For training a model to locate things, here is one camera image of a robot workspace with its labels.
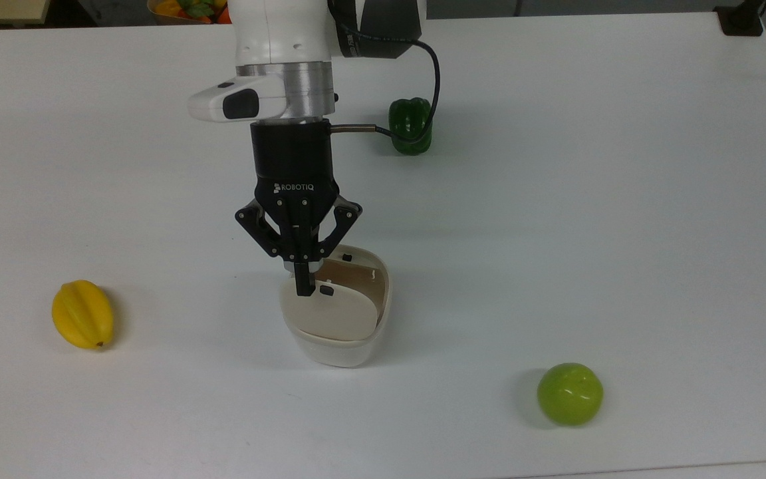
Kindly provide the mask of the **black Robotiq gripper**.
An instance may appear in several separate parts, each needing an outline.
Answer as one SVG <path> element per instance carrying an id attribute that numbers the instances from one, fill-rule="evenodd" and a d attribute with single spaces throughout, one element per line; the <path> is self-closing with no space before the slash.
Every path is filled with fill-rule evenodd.
<path id="1" fill-rule="evenodd" d="M 296 294 L 315 291 L 311 264 L 327 258 L 362 214 L 337 199 L 328 122 L 250 126 L 257 184 L 255 203 L 236 212 L 238 224 L 269 257 L 290 263 Z M 317 228 L 332 208 L 335 227 L 323 241 Z"/>

